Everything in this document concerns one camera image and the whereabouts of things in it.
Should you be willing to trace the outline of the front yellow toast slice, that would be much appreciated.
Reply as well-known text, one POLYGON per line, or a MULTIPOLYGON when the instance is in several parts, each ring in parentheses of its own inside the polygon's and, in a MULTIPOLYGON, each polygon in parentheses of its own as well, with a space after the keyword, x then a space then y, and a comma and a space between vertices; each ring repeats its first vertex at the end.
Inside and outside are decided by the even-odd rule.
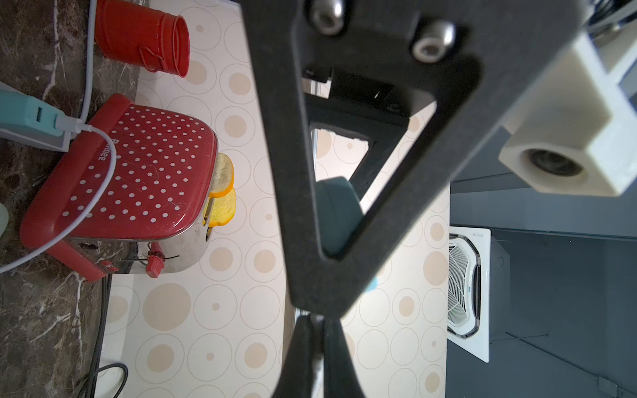
POLYGON ((223 197, 210 197, 204 214, 203 225, 209 228, 227 225, 235 216, 237 194, 232 188, 223 197))

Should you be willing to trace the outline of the white power strip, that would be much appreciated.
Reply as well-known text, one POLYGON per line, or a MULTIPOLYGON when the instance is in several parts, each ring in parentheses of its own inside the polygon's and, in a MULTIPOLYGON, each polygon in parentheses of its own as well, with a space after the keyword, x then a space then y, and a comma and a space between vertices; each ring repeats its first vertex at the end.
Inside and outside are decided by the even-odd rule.
MULTIPOLYGON (((1 91, 12 91, 21 93, 20 91, 17 91, 13 89, 13 87, 10 87, 9 85, 6 85, 4 83, 1 83, 1 91)), ((63 136, 61 137, 51 137, 44 134, 19 134, 1 128, 1 137, 3 139, 7 139, 19 144, 25 144, 37 149, 45 149, 56 152, 67 152, 71 142, 70 134, 65 133, 64 131, 63 136)))

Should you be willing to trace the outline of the red metal cup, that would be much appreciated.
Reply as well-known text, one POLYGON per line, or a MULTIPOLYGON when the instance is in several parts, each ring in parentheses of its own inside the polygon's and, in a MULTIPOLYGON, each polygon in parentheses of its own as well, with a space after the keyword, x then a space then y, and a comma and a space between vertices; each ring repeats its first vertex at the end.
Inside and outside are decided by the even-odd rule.
POLYGON ((104 56, 149 72, 184 77, 190 66, 186 20, 126 1, 99 1, 96 42, 104 56))

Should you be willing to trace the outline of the yellow toast slice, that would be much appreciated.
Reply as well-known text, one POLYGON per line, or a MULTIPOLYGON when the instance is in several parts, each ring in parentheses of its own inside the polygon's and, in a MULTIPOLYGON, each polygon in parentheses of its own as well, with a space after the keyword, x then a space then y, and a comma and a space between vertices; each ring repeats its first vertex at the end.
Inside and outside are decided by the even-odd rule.
POLYGON ((227 225, 235 216, 237 194, 232 188, 223 197, 210 197, 204 214, 203 225, 209 228, 227 225))
POLYGON ((219 198, 227 195, 233 189, 234 177, 232 160, 226 154, 218 153, 209 187, 209 197, 219 198))

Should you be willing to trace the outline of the red toaster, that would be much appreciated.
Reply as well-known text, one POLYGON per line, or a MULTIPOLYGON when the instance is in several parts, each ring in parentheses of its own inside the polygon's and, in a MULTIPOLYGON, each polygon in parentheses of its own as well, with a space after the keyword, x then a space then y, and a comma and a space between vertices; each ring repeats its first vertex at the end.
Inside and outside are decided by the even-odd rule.
POLYGON ((111 96, 52 171, 20 238, 87 280, 115 272, 158 277, 194 266, 218 153, 203 121, 111 96))

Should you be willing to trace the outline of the teal charger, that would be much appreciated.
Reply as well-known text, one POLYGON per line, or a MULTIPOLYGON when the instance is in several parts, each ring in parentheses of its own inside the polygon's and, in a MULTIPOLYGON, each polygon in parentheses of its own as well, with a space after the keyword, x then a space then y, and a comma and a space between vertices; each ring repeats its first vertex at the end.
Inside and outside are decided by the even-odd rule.
POLYGON ((12 91, 1 91, 1 128, 19 134, 63 136, 56 127, 58 116, 65 114, 33 96, 12 91))

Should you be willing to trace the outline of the blue earbud case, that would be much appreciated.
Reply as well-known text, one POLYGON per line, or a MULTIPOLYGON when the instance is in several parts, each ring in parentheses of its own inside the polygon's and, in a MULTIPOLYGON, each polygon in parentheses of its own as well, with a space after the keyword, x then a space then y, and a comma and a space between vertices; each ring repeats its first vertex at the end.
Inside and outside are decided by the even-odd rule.
POLYGON ((315 184, 318 231, 323 253, 338 259, 363 220, 360 200, 345 177, 332 177, 315 184))

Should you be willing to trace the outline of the green earbud case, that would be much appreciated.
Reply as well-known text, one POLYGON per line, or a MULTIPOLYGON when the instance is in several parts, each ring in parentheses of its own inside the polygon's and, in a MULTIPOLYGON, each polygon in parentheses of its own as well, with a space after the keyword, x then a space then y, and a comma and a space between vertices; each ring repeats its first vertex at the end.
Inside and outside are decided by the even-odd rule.
POLYGON ((0 203, 0 236, 2 236, 5 230, 7 229, 8 222, 9 222, 8 209, 5 207, 5 205, 0 203))

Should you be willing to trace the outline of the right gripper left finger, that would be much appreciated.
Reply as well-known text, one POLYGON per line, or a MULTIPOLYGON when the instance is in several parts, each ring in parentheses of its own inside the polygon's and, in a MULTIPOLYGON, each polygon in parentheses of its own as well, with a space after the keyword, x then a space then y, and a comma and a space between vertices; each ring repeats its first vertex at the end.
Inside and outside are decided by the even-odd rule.
POLYGON ((314 386, 313 352, 311 318, 300 316, 272 398, 310 398, 314 386))

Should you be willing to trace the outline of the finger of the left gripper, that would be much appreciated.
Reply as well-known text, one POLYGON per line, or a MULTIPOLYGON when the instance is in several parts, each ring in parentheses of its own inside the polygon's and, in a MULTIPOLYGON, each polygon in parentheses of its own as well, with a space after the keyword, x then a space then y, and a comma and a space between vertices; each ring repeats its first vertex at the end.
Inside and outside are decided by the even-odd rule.
POLYGON ((339 69, 332 69, 329 83, 327 98, 305 96, 309 127, 368 144, 349 179, 363 197, 406 132, 412 90, 339 69))
POLYGON ((303 1, 245 1, 242 16, 274 180, 292 303, 340 318, 426 210, 572 43, 584 1, 355 1, 340 36, 303 1), (319 242, 301 84, 340 67, 426 91, 437 109, 337 258, 319 242))

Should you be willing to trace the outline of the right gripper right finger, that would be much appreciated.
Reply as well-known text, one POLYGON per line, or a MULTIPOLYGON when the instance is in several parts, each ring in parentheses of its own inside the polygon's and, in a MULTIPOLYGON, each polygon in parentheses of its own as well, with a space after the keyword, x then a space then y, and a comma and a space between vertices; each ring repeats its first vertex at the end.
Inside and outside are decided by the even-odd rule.
POLYGON ((337 319, 325 318, 323 322, 323 368, 324 397, 365 398, 337 319))

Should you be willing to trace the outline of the white ceiling air vent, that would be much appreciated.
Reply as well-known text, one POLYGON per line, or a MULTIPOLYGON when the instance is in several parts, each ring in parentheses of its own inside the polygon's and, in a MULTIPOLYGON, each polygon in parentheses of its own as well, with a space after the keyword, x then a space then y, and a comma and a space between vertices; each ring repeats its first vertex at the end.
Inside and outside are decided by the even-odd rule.
POLYGON ((488 229, 451 227, 447 338, 484 363, 490 359, 490 263, 488 229))

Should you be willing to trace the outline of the rear yellow toast slice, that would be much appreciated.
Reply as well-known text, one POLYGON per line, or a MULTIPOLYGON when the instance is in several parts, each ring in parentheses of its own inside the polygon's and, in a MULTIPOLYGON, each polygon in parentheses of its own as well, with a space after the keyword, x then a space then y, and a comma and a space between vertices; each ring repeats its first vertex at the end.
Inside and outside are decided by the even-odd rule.
POLYGON ((233 189, 234 177, 232 160, 226 154, 218 153, 209 187, 209 197, 219 198, 227 195, 233 189))

